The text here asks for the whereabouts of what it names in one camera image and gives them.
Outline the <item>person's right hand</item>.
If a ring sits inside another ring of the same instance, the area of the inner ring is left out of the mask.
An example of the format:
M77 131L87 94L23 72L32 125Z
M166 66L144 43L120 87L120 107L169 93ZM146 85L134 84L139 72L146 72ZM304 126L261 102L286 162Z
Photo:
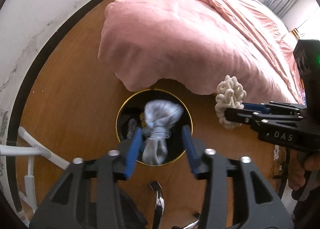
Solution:
M305 185L306 171L319 171L319 154L308 157L303 164L298 160L298 154L298 151L290 150L288 184L294 191Z

